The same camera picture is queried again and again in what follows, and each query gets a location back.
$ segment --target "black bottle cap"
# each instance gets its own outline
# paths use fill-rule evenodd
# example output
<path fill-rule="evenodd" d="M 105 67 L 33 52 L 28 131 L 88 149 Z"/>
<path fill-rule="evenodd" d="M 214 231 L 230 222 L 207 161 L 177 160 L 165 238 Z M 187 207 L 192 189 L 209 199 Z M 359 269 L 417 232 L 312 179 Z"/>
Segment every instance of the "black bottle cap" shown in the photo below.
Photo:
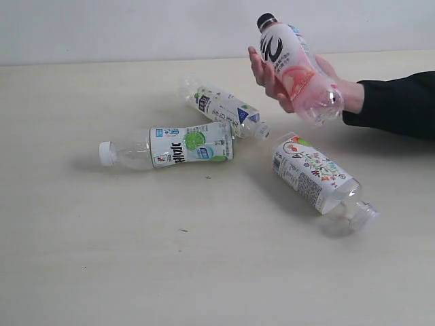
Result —
<path fill-rule="evenodd" d="M 261 17 L 259 17 L 259 19 L 257 20 L 257 27 L 258 29 L 260 29 L 260 27 L 267 22 L 268 20 L 277 22 L 277 19 L 275 18 L 274 15 L 270 14 L 270 13 L 265 13 L 263 15 L 261 15 Z"/>

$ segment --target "hand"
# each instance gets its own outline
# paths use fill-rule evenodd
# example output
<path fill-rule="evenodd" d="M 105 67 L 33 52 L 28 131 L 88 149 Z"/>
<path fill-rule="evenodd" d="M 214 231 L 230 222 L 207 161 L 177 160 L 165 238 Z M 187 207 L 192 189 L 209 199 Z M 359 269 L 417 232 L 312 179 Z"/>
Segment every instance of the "hand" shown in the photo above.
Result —
<path fill-rule="evenodd" d="M 272 65 L 269 62 L 264 62 L 254 47 L 250 46 L 248 52 L 249 59 L 251 60 L 251 69 L 257 84 L 264 87 L 267 96 L 278 100 L 285 112 L 293 113 L 292 102 L 285 88 L 275 76 Z M 345 110 L 358 114 L 364 104 L 364 87 L 339 78 L 335 69 L 325 59 L 319 56 L 316 56 L 315 59 L 319 67 L 337 83 L 338 89 L 343 93 L 346 104 Z"/>

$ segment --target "white table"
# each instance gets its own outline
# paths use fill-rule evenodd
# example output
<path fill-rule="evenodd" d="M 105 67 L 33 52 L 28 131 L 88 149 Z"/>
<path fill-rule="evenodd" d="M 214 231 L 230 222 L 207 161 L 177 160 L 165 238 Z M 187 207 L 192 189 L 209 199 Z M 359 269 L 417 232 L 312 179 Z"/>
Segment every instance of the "white table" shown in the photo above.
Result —
<path fill-rule="evenodd" d="M 325 57 L 352 80 L 435 68 L 435 51 Z M 323 234 L 272 173 L 272 139 L 224 164 L 100 167 L 101 141 L 207 122 L 175 97 L 191 71 L 259 108 L 271 138 L 294 131 L 328 154 L 381 216 Z M 435 323 L 434 144 L 307 128 L 247 59 L 0 68 L 0 151 L 2 326 Z"/>

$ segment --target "clear plastic bottle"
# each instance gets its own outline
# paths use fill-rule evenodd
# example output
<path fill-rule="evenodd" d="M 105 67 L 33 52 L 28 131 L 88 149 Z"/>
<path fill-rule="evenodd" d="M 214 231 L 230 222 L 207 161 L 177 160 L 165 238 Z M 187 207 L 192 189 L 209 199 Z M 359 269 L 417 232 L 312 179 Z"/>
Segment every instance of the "clear plastic bottle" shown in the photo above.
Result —
<path fill-rule="evenodd" d="M 322 215 L 346 221 L 354 231 L 378 216 L 362 201 L 360 183 L 300 136 L 289 133 L 275 144 L 273 170 Z"/>
<path fill-rule="evenodd" d="M 269 137 L 269 127 L 260 120 L 257 109 L 195 74 L 180 79 L 178 95 L 210 120 L 231 122 L 234 133 L 240 138 L 255 137 L 264 141 Z"/>
<path fill-rule="evenodd" d="M 151 170 L 184 162 L 224 162 L 234 155 L 234 137 L 229 122 L 212 122 L 189 128 L 142 129 L 119 143 L 99 146 L 103 166 L 123 165 L 133 170 Z"/>
<path fill-rule="evenodd" d="M 319 68 L 300 33 L 297 35 L 294 27 L 278 22 L 269 13 L 259 17 L 257 26 L 262 34 L 263 60 L 273 65 L 295 112 L 316 126 L 339 116 L 345 107 L 343 96 Z"/>

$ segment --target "plastic bottle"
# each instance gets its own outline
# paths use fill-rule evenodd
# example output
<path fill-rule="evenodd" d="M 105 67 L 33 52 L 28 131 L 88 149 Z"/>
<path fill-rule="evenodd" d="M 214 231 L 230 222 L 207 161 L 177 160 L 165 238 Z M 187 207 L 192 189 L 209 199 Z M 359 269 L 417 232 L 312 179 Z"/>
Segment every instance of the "plastic bottle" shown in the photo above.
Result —
<path fill-rule="evenodd" d="M 232 160 L 233 141 L 229 122 L 143 129 L 120 143 L 100 143 L 99 155 L 103 166 L 119 164 L 134 170 L 151 170 L 183 162 Z"/>
<path fill-rule="evenodd" d="M 289 133 L 276 144 L 273 170 L 322 215 L 345 220 L 355 231 L 378 216 L 362 201 L 360 183 L 304 139 Z"/>
<path fill-rule="evenodd" d="M 272 14 L 257 21 L 262 36 L 263 60 L 273 65 L 295 112 L 316 126 L 335 119 L 345 107 L 336 83 L 319 68 L 302 36 L 295 28 L 278 22 Z"/>
<path fill-rule="evenodd" d="M 178 95 L 210 120 L 231 122 L 234 133 L 240 138 L 255 137 L 264 141 L 269 137 L 269 127 L 260 121 L 257 109 L 195 74 L 180 79 Z"/>

